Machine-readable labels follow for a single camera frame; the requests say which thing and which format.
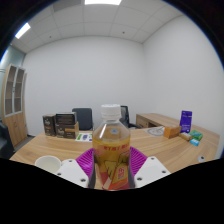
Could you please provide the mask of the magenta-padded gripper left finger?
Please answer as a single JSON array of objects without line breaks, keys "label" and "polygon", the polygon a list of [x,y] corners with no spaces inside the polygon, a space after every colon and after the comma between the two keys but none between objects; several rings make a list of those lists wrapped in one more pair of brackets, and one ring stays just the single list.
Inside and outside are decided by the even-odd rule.
[{"label": "magenta-padded gripper left finger", "polygon": [[96,172],[93,149],[89,149],[76,159],[67,159],[61,163],[56,175],[84,188],[94,188]]}]

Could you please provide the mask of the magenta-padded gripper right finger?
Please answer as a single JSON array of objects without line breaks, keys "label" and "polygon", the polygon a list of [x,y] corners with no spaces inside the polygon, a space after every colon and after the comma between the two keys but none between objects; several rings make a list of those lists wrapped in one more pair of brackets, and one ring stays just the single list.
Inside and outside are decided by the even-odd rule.
[{"label": "magenta-padded gripper right finger", "polygon": [[128,181],[131,188],[143,187],[169,174],[155,156],[147,157],[138,149],[130,148]]}]

